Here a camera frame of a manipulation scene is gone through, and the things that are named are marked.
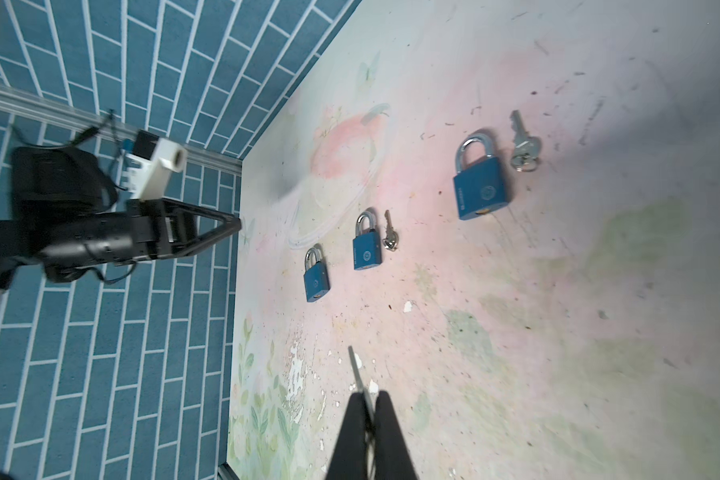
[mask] padlock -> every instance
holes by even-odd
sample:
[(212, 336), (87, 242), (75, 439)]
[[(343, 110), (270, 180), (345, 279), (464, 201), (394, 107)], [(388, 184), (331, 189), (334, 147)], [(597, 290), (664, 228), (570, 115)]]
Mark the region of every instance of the padlock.
[[(464, 150), (476, 141), (482, 143), (485, 156), (464, 168)], [(494, 143), (486, 134), (472, 134), (456, 150), (454, 189), (461, 220), (470, 220), (507, 206), (507, 191), (501, 178), (499, 158), (494, 155)]]
[[(368, 219), (369, 230), (361, 234), (364, 218)], [(382, 242), (378, 238), (378, 232), (376, 231), (376, 218), (368, 210), (361, 213), (355, 223), (355, 239), (352, 241), (352, 251), (355, 256), (355, 270), (365, 270), (382, 264)]]
[[(309, 257), (314, 254), (315, 263), (309, 265)], [(304, 257), (304, 290), (307, 292), (307, 302), (314, 302), (323, 297), (331, 289), (328, 283), (328, 272), (326, 264), (322, 262), (320, 250), (313, 246), (307, 250)]]

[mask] key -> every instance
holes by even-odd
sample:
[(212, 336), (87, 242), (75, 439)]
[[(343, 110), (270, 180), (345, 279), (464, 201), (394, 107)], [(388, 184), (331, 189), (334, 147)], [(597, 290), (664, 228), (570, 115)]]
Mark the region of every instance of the key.
[(382, 242), (384, 248), (394, 252), (398, 248), (398, 234), (392, 229), (392, 218), (389, 216), (389, 210), (384, 212), (384, 216), (387, 218), (387, 237)]
[(534, 171), (538, 167), (537, 159), (541, 151), (541, 139), (528, 135), (519, 111), (513, 110), (510, 119), (514, 130), (514, 151), (510, 164), (512, 168), (520, 172)]

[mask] brick pattern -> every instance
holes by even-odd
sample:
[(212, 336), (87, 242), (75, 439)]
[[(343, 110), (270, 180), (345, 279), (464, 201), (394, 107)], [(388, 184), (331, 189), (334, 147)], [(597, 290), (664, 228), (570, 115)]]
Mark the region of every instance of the brick pattern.
[(0, 0), (0, 82), (244, 158), (360, 0)]
[[(43, 144), (73, 135), (0, 111), (0, 220), (10, 218), (7, 154), (18, 144), (10, 124)], [(103, 166), (114, 152), (100, 139), (83, 148)], [(237, 213), (240, 177), (189, 164), (166, 196)], [(19, 480), (212, 478), (226, 459), (236, 252), (237, 235), (108, 286), (90, 273), (53, 284), (22, 267), (0, 304), (0, 470)]]

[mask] wall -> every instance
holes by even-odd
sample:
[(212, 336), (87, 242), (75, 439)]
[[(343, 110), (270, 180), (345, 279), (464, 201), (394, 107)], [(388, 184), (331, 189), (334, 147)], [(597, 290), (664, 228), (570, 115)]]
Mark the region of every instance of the wall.
[[(44, 144), (72, 135), (0, 111), (0, 220), (19, 145), (10, 124)], [(83, 148), (104, 168), (114, 153), (100, 139)], [(190, 163), (166, 196), (237, 212), (240, 189), (239, 176)], [(111, 286), (19, 269), (0, 304), (0, 470), (17, 480), (213, 478), (226, 454), (236, 243), (139, 264)]]
[(244, 158), (349, 0), (0, 0), (0, 82)]
[[(454, 152), (506, 165), (515, 109), (540, 167), (460, 221)], [(720, 1), (365, 0), (243, 175), (241, 478), (323, 477), (349, 345), (421, 478), (720, 478)], [(357, 272), (368, 206), (400, 247)]]

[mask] silver shackle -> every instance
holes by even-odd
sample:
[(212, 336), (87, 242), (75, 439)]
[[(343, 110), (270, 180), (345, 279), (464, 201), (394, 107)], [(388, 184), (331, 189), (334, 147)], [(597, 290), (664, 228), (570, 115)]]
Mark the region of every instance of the silver shackle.
[(456, 173), (460, 174), (461, 171), (464, 169), (464, 151), (467, 149), (467, 145), (470, 145), (473, 142), (479, 141), (483, 144), (483, 148), (485, 149), (485, 156), (486, 157), (493, 157), (494, 156), (494, 142), (490, 139), (489, 136), (486, 134), (472, 134), (469, 137), (467, 137), (466, 140), (461, 144), (461, 147), (456, 150)]
[(309, 265), (309, 257), (311, 255), (315, 255), (315, 264), (322, 260), (322, 255), (320, 254), (320, 249), (316, 246), (313, 246), (309, 250), (307, 250), (307, 255), (304, 256), (304, 271), (306, 272), (310, 268), (312, 268), (315, 264)]
[(376, 228), (376, 216), (370, 210), (366, 210), (358, 216), (358, 221), (355, 223), (355, 236), (360, 236), (360, 232), (362, 231), (362, 220), (364, 218), (368, 219), (369, 230)]

